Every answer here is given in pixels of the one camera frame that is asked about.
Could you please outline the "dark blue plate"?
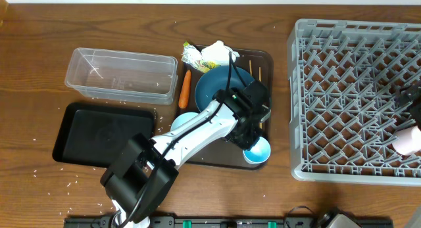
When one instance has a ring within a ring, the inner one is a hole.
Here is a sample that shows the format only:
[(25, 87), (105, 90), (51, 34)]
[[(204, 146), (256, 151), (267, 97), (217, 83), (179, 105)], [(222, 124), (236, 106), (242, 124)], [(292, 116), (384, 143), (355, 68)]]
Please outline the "dark blue plate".
[[(237, 67), (237, 70), (246, 86), (254, 80), (254, 78), (246, 70), (240, 67)], [(226, 88), (228, 72), (228, 66), (219, 66), (209, 70), (206, 74), (200, 77), (195, 88), (195, 103), (200, 112), (208, 107), (209, 103), (212, 101), (213, 95), (218, 90)], [(245, 88), (233, 68), (230, 80), (230, 88), (232, 87), (236, 87), (238, 89)]]

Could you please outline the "blue white cup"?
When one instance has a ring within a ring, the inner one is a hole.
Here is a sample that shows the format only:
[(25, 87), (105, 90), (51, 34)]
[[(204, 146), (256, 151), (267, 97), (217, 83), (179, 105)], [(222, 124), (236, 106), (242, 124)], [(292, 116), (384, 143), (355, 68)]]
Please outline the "blue white cup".
[(243, 151), (243, 157), (249, 164), (261, 164), (266, 162), (271, 154), (270, 143), (263, 137), (259, 137), (256, 143)]

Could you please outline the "white napkin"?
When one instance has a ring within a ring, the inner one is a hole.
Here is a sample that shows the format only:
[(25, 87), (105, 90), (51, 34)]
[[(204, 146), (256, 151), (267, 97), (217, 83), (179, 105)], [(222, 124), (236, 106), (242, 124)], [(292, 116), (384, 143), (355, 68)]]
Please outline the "white napkin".
[(236, 58), (240, 57), (238, 52), (234, 51), (231, 47), (226, 46), (221, 40), (205, 47), (201, 51), (201, 55), (202, 61), (211, 62), (219, 66), (227, 66), (229, 65), (230, 60), (235, 62)]

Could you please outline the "green yellow snack wrapper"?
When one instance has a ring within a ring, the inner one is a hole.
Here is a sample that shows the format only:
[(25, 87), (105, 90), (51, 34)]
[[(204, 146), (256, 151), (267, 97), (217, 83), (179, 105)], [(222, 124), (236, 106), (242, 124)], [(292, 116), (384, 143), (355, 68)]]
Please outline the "green yellow snack wrapper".
[(201, 52), (188, 42), (183, 44), (182, 62), (189, 64), (202, 73), (207, 73), (213, 68), (219, 67), (215, 62), (203, 60)]

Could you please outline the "pink white cup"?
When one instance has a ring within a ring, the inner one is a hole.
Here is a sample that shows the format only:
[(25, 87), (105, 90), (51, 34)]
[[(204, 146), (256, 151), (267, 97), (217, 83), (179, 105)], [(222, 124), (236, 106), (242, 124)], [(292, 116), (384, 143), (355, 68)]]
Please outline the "pink white cup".
[(395, 136), (397, 140), (392, 145), (399, 154), (409, 156), (420, 151), (420, 129), (417, 126), (397, 131)]

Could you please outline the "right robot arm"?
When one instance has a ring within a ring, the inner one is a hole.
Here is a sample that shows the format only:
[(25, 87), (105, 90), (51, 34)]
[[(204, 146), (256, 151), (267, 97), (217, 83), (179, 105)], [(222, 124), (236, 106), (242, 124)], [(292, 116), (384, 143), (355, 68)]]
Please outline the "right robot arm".
[(418, 129), (420, 129), (420, 82), (397, 90), (396, 99), (399, 106), (410, 104), (406, 107), (406, 110), (415, 120)]

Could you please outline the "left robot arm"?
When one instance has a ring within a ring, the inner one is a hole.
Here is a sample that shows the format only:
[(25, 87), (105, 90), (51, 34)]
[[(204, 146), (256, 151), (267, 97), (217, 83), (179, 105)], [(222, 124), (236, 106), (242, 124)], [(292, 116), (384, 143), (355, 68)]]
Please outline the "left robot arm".
[(243, 153), (260, 150), (267, 142), (260, 121), (270, 110), (270, 94), (255, 80), (244, 89), (227, 87), (214, 94), (201, 113), (168, 133), (128, 140), (101, 178), (107, 196), (122, 215), (120, 227), (145, 220), (167, 196), (179, 168), (207, 145), (221, 138)]

